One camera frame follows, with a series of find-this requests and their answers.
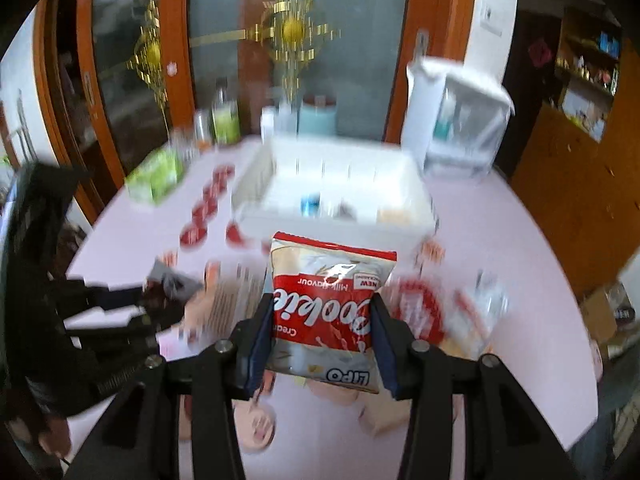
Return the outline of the white pill bottle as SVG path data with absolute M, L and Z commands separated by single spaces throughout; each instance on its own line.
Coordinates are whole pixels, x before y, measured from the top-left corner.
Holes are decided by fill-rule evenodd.
M 276 132 L 277 109 L 274 106 L 265 106 L 260 113 L 260 136 L 266 140 L 274 136 Z

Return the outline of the teal canister brown lid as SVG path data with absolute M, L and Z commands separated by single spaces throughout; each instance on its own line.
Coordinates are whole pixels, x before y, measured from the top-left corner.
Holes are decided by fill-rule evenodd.
M 299 134 L 336 136 L 337 102 L 334 96 L 307 93 L 298 111 Z

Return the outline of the dark wrapped candy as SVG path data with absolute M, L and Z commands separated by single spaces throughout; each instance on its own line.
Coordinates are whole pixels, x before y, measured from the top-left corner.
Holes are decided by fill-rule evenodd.
M 340 203 L 335 209 L 334 217 L 343 220 L 356 220 L 357 214 L 349 204 Z

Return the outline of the wooden shelf with items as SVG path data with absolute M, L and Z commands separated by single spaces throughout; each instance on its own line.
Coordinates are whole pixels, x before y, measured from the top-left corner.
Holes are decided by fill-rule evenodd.
M 620 26 L 605 16 L 564 10 L 554 71 L 563 84 L 558 107 L 596 142 L 604 136 L 620 83 L 622 40 Z

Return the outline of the red white cookie bag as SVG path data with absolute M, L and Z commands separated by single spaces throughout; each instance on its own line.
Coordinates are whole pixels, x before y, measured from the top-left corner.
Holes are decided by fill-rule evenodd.
M 396 262 L 396 252 L 274 234 L 270 370 L 379 392 L 370 303 Z

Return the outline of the white squeeze wash bottle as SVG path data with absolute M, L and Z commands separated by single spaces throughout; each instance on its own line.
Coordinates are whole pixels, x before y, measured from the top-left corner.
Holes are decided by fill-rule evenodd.
M 274 133 L 277 136 L 296 136 L 298 130 L 298 110 L 288 101 L 282 101 L 277 108 L 274 120 Z

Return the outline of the white plastic tray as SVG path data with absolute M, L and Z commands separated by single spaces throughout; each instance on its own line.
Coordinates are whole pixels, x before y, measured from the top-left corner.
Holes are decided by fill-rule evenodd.
M 300 199 L 321 196 L 320 214 L 304 218 Z M 334 217 L 349 204 L 356 220 Z M 411 212 L 410 226 L 376 222 L 380 209 Z M 395 145 L 275 136 L 257 145 L 235 180 L 232 219 L 251 240 L 279 231 L 341 245 L 412 256 L 439 227 L 423 174 Z

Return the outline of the clear drinking glass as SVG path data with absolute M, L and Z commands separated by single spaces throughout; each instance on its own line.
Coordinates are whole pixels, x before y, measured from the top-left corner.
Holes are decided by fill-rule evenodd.
M 173 128 L 169 136 L 169 145 L 186 168 L 200 156 L 200 150 L 196 146 L 191 130 Z

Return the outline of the clear brown cracker packet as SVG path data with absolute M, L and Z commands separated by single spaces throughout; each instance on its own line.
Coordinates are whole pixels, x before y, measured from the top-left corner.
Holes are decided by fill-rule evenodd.
M 262 299 L 267 271 L 236 267 L 235 274 L 221 273 L 221 264 L 209 261 L 205 285 L 210 300 L 206 304 L 202 334 L 210 340 L 228 338 L 235 325 L 251 318 Z

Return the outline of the blue snack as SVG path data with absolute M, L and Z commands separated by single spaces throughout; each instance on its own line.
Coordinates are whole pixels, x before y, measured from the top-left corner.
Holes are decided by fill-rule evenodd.
M 316 218 L 320 214 L 321 196 L 319 194 L 305 195 L 300 199 L 300 214 L 304 218 Z

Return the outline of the brown silver chocolate packet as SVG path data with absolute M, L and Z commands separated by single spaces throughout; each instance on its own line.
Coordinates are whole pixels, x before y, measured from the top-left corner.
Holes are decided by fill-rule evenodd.
M 146 278 L 138 306 L 157 332 L 169 330 L 184 317 L 188 301 L 204 288 L 203 282 L 156 259 Z

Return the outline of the clear bag beige pastry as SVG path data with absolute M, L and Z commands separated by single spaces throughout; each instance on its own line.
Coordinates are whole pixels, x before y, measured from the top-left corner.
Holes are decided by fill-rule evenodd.
M 410 226 L 412 215 L 410 211 L 405 209 L 380 209 L 376 216 L 376 222 L 393 224 L 394 226 Z

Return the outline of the glass bottle green label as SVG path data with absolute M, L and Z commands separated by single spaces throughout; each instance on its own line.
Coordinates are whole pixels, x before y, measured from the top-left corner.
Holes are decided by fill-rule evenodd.
M 238 102 L 229 94 L 228 79 L 217 78 L 212 104 L 212 124 L 218 145 L 228 146 L 241 140 Z

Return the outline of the green tissue pack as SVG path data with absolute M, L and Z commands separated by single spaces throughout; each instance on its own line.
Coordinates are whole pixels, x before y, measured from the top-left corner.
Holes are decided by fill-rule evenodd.
M 137 203 L 157 205 L 180 183 L 183 162 L 171 148 L 158 148 L 125 179 L 129 197 Z

